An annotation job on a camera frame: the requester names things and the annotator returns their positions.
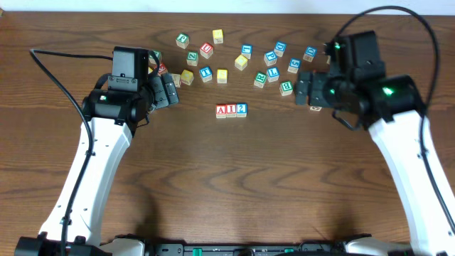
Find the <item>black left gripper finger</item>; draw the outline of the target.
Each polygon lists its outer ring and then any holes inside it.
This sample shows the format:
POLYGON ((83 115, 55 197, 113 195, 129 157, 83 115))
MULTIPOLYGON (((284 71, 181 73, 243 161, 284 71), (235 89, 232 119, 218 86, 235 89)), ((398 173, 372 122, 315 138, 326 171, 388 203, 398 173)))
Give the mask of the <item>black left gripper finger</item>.
POLYGON ((156 109, 161 109, 169 106, 168 97, 165 91, 163 80, 157 76, 149 81, 154 93, 154 104, 156 109))
POLYGON ((165 93, 168 98, 168 104, 174 105, 174 104, 179 103, 178 93, 176 90, 176 84, 173 81, 172 75, 169 73, 164 73, 161 76, 161 78, 163 80, 165 93))

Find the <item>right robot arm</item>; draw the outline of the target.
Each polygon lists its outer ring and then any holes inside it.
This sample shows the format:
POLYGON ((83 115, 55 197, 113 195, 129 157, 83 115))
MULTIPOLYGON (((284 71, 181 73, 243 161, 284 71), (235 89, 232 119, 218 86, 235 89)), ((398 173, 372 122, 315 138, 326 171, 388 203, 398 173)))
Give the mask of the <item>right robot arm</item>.
POLYGON ((349 130, 365 129, 392 175, 415 255, 454 254, 454 194, 437 156, 426 107, 408 75, 351 80, 301 72, 296 101, 333 110, 349 130))

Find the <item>red I block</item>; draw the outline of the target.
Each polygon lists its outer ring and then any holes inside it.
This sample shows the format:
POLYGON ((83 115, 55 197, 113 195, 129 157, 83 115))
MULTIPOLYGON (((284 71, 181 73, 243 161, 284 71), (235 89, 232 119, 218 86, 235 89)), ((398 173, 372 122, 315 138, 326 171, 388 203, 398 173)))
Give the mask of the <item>red I block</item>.
POLYGON ((227 104, 226 105, 226 117, 232 118, 237 116, 237 105, 236 104, 227 104))

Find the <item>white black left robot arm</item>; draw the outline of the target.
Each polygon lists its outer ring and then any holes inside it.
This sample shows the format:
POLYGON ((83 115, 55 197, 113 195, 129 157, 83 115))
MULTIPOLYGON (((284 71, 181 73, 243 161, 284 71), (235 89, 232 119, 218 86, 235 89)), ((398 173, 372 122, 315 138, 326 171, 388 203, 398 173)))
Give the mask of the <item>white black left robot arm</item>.
POLYGON ((58 201, 35 238, 21 237, 15 255, 152 255, 154 247, 135 235, 101 243, 105 206, 115 173, 136 128, 149 113, 176 104, 171 74, 134 78, 105 75, 82 104, 79 145, 58 201))

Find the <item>blue 2 block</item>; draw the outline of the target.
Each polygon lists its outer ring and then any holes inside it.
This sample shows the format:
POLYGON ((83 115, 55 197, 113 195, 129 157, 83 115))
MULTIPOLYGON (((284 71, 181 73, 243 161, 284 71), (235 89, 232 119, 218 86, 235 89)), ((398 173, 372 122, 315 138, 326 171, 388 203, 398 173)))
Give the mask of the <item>blue 2 block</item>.
POLYGON ((236 117, 246 117, 248 113, 248 108, 246 103, 237 103, 237 112, 236 117))

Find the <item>red A block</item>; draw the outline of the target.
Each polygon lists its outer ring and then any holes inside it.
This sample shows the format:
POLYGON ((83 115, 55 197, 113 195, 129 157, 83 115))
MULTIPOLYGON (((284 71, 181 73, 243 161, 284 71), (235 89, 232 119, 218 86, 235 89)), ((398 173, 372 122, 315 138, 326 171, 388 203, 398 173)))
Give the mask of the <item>red A block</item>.
POLYGON ((226 118, 227 117, 227 106, 226 105, 216 105, 216 117, 218 119, 226 118))

